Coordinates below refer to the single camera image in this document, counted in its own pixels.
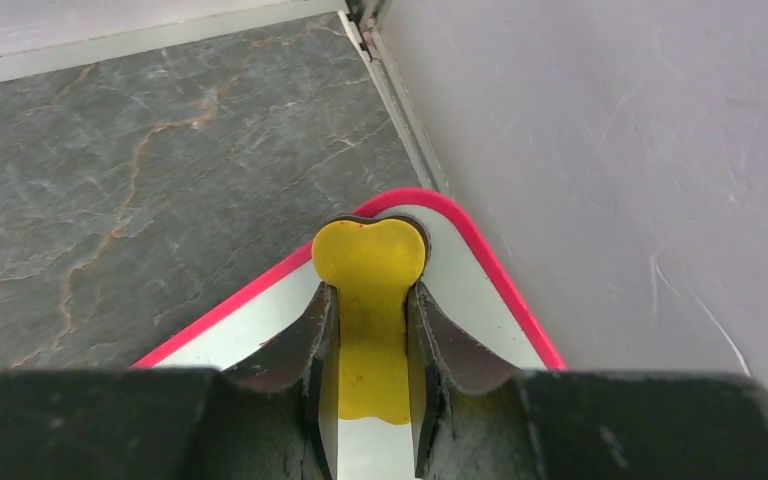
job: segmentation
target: gray marble surface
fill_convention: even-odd
[[[0,84],[0,368],[129,365],[417,184],[336,15]]]

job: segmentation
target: yellow bone-shaped object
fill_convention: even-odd
[[[399,218],[339,219],[316,234],[312,254],[337,288],[340,418],[408,423],[404,302],[425,267],[422,234]]]

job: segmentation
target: white wall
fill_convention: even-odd
[[[381,24],[571,366],[768,386],[768,0],[391,0]]]
[[[290,0],[0,0],[0,55]]]

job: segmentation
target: yellow foam piece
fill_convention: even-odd
[[[337,289],[340,418],[408,423],[404,302],[425,267],[422,235],[399,219],[337,220],[316,234],[312,255]]]

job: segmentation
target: red tray rim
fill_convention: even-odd
[[[456,204],[452,199],[433,190],[423,188],[406,187],[389,190],[369,199],[358,207],[355,215],[362,217],[374,217],[384,210],[401,205],[419,205],[430,208],[446,217],[460,232],[472,254],[487,273],[490,282],[496,287],[496,291],[510,309],[523,333],[528,338],[537,355],[549,369],[565,369],[566,364],[558,350],[552,344],[549,336],[543,330],[537,317],[528,308],[525,299],[519,293],[511,278],[508,276],[499,259],[493,253],[493,249],[484,236],[473,223],[469,214]],[[225,317],[260,295],[264,290],[275,285],[279,280],[289,275],[310,260],[311,242],[291,253],[289,256],[275,264],[263,275],[240,289],[204,314],[201,318],[191,323],[172,338],[152,350],[149,354],[137,361],[133,366],[138,368],[153,367],[172,355],[178,349],[204,333],[210,327],[222,321]]]

